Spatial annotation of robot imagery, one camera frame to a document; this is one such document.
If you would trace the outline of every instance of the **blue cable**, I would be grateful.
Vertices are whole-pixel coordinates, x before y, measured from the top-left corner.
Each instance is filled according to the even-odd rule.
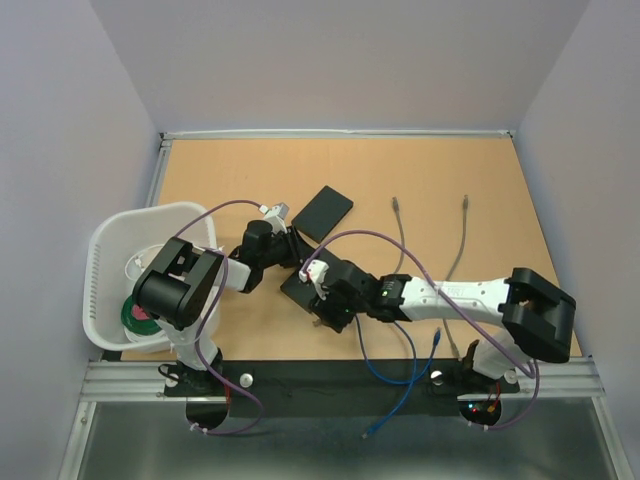
[[[396,404],[396,406],[393,407],[393,409],[385,417],[378,420],[371,427],[369,427],[369,429],[365,433],[362,434],[362,438],[367,438],[373,435],[374,433],[376,433],[385,423],[387,423],[391,419],[391,417],[393,417],[398,412],[398,410],[400,410],[400,408],[402,408],[402,406],[406,403],[407,399],[409,398],[409,395],[413,390],[413,385],[415,384],[415,382],[419,380],[422,376],[424,376],[424,374],[427,372],[427,370],[429,369],[429,366],[433,362],[433,356],[435,354],[436,347],[440,342],[440,329],[438,328],[436,330],[435,335],[433,336],[433,347],[431,348],[431,354],[429,355],[429,360],[427,361],[427,364],[425,365],[422,373],[418,377],[416,377],[416,370],[418,368],[418,354],[416,353],[416,346],[413,343],[413,340],[411,339],[411,336],[409,335],[409,333],[407,333],[407,331],[404,328],[402,328],[397,322],[394,322],[394,325],[398,327],[398,329],[409,341],[409,345],[411,346],[411,351],[413,353],[413,371],[411,372],[411,379],[408,382],[399,382],[398,380],[392,380],[380,375],[373,368],[373,366],[369,362],[369,359],[367,358],[367,353],[364,348],[364,341],[362,339],[362,330],[360,329],[360,320],[358,319],[357,316],[356,316],[356,325],[358,327],[358,337],[360,338],[360,347],[362,348],[362,354],[364,356],[365,362],[367,363],[367,366],[369,367],[369,370],[371,370],[371,373],[373,373],[377,378],[387,383],[390,383],[392,385],[406,385],[406,384],[409,385],[407,387],[407,391],[405,392],[404,396],[400,399],[400,401]]]
[[[409,345],[411,345],[412,348],[415,349],[415,345],[413,343],[413,340],[411,340],[411,337],[409,336],[409,333],[407,333],[407,331],[404,328],[402,328],[398,322],[394,322],[394,325],[400,329],[402,334],[409,341]],[[411,382],[410,380],[394,380],[393,378],[385,377],[384,375],[382,375],[381,373],[379,373],[375,369],[375,367],[371,364],[371,361],[369,360],[369,357],[367,357],[367,351],[364,348],[364,339],[362,337],[362,327],[360,325],[360,319],[358,318],[357,315],[356,315],[356,327],[358,328],[358,340],[360,340],[360,349],[362,350],[362,356],[364,357],[364,361],[367,364],[367,367],[369,367],[369,370],[371,371],[371,373],[375,377],[377,377],[378,379],[380,379],[383,382],[388,383],[390,385],[409,385],[409,383]],[[431,355],[429,356],[429,360],[427,361],[427,364],[424,366],[424,368],[422,369],[420,374],[413,379],[414,382],[417,382],[422,377],[424,377],[425,374],[427,373],[427,371],[429,370],[429,367],[431,366],[431,362],[433,360],[433,355],[435,353],[436,347],[438,346],[438,343],[440,342],[440,334],[441,334],[440,328],[438,328],[436,330],[435,335],[433,336],[433,350],[431,351]]]

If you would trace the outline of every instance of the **gray cable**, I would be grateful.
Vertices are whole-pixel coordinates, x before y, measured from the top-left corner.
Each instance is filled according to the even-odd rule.
[[[464,252],[464,246],[467,243],[467,212],[469,210],[469,197],[467,195],[464,196],[464,200],[462,200],[462,239],[460,240],[460,248],[458,249],[458,255],[456,255],[456,259],[451,265],[449,269],[449,273],[445,277],[445,281],[448,282],[451,280],[453,276],[453,272],[455,272],[458,264],[460,263],[460,259],[462,258],[462,253]],[[460,350],[458,350],[458,346],[456,342],[453,340],[453,336],[451,335],[451,331],[449,330],[449,322],[446,318],[442,319],[442,323],[444,323],[444,331],[447,334],[447,339],[449,340],[449,345],[451,345],[451,353],[458,360],[462,357],[460,356]]]
[[[400,231],[400,244],[403,247],[406,247],[404,241],[404,228],[402,226],[402,218],[400,217],[400,204],[398,203],[398,198],[393,197],[391,199],[391,206],[393,208],[393,213],[396,216],[396,221],[398,222],[398,230]],[[445,277],[445,281],[448,282],[451,280],[453,273],[458,268],[458,264],[460,263],[460,259],[462,258],[462,254],[464,252],[464,247],[467,243],[467,212],[469,210],[469,197],[467,195],[464,196],[462,200],[462,239],[460,240],[460,248],[458,249],[458,254],[456,255],[456,259],[453,261],[453,265],[449,269],[449,273]],[[402,268],[402,262],[404,261],[404,251],[401,250],[400,259],[398,260],[398,266],[393,271],[393,273],[398,273],[400,268]],[[442,319],[442,323],[444,323],[444,331],[447,334],[447,340],[449,340],[449,345],[451,346],[451,353],[458,360],[462,357],[460,356],[460,350],[458,350],[458,346],[456,345],[455,340],[453,339],[453,335],[451,335],[451,330],[449,330],[449,322],[446,318]]]
[[[404,243],[404,228],[402,227],[402,219],[400,218],[400,204],[398,203],[398,197],[393,197],[391,199],[391,207],[393,208],[393,213],[396,215],[398,230],[400,230],[400,245],[406,247]],[[398,266],[393,271],[393,273],[398,273],[400,271],[400,268],[402,268],[402,262],[404,262],[404,250],[400,250],[400,259],[398,260]]]

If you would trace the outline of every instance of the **white wall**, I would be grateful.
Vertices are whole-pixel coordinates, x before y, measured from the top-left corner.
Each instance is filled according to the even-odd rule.
[[[92,0],[161,131],[515,128],[588,0]]]
[[[0,71],[0,477],[57,478],[88,239],[142,204],[157,135],[87,0],[3,2]]]
[[[640,475],[640,3],[593,0],[516,135],[577,329]]]

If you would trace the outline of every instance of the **wooden tabletop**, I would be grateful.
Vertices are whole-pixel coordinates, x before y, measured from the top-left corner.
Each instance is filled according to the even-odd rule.
[[[398,197],[407,247],[435,279],[443,279],[462,232],[462,200],[469,196],[467,243],[453,276],[457,281],[507,277],[529,267],[557,284],[540,225],[513,144],[508,138],[360,138],[176,140],[160,204],[189,200],[213,207],[245,198],[284,202],[290,221],[324,186],[354,202],[333,233],[377,230],[398,237],[391,198]],[[214,215],[218,245],[230,252],[242,239],[254,207],[229,206]],[[399,257],[373,237],[337,240],[330,250],[379,276]],[[405,259],[403,273],[419,275]],[[251,294],[225,292],[213,338],[228,360],[361,359],[355,324],[341,334],[315,327],[314,317],[280,292],[291,270],[273,267]],[[406,358],[409,347],[391,325],[364,317],[371,358]],[[462,320],[450,322],[464,353],[479,334]],[[418,353],[426,356],[442,320],[405,323]],[[486,326],[490,332],[496,327]],[[581,355],[575,339],[571,353]],[[446,337],[436,352],[450,357]],[[170,352],[123,352],[123,360],[169,360]]]

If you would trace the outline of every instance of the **white laundry basket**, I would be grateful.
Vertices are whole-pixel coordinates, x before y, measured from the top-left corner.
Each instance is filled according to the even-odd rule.
[[[93,343],[113,351],[156,352],[169,348],[164,332],[137,342],[132,342],[125,335],[120,312],[135,284],[125,275],[125,265],[144,249],[164,244],[204,212],[206,209],[201,205],[179,202],[122,212],[98,227],[89,243],[82,315],[84,331]],[[181,238],[194,245],[217,247],[211,217],[193,225]],[[216,324],[217,317],[216,311],[209,322]]]

